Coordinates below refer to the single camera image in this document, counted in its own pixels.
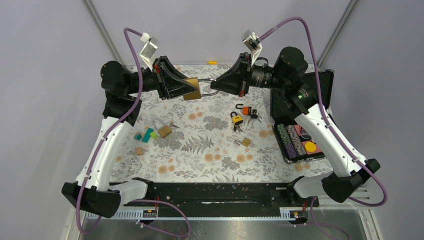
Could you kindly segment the large brass padlock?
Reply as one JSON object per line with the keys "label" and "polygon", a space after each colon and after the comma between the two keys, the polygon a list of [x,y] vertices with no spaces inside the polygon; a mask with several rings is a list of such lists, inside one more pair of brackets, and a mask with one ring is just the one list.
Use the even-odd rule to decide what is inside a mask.
{"label": "large brass padlock", "polygon": [[173,129],[178,129],[179,127],[175,125],[172,121],[165,122],[160,118],[155,118],[152,120],[152,125],[161,138],[166,138],[173,132]]}

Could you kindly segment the yellow black padlock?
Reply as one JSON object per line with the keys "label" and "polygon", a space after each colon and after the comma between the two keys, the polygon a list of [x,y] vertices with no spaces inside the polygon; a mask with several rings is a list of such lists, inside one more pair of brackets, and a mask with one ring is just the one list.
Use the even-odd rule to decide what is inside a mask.
{"label": "yellow black padlock", "polygon": [[233,131],[236,132],[241,132],[241,125],[244,122],[243,118],[235,111],[232,111],[230,113],[230,117],[233,123]]}

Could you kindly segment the small brass padlock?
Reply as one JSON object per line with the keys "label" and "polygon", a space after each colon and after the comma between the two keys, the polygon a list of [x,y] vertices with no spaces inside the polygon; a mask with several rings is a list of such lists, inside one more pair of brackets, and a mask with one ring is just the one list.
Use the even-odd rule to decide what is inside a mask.
{"label": "small brass padlock", "polygon": [[243,140],[235,140],[234,143],[237,145],[241,145],[244,147],[248,147],[251,144],[251,140],[248,138],[244,138]]}

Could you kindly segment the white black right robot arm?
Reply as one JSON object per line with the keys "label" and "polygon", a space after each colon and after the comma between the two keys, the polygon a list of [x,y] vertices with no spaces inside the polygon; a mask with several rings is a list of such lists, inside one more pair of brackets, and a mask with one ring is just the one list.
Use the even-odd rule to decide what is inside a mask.
{"label": "white black right robot arm", "polygon": [[329,161],[332,171],[312,177],[300,176],[288,185],[287,201],[301,205],[309,197],[327,195],[343,203],[380,168],[374,158],[366,158],[343,136],[326,112],[320,85],[312,86],[308,63],[301,50],[285,47],[273,66],[258,66],[248,53],[211,82],[214,90],[239,97],[250,88],[271,90],[270,112],[276,124],[297,124],[311,136]]}

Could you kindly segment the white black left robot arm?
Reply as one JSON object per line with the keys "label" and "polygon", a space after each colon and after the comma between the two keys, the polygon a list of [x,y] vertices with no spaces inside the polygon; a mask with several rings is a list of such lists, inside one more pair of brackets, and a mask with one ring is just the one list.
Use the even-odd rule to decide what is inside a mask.
{"label": "white black left robot arm", "polygon": [[140,72],[111,60],[101,67],[100,77],[106,102],[98,138],[76,180],[64,183],[61,193],[75,208],[111,218],[120,206],[133,200],[144,206],[155,200],[154,190],[140,178],[110,185],[120,148],[140,113],[142,100],[134,95],[157,91],[159,98],[166,100],[193,93],[196,88],[185,81],[187,77],[166,55],[156,58],[152,68]]}

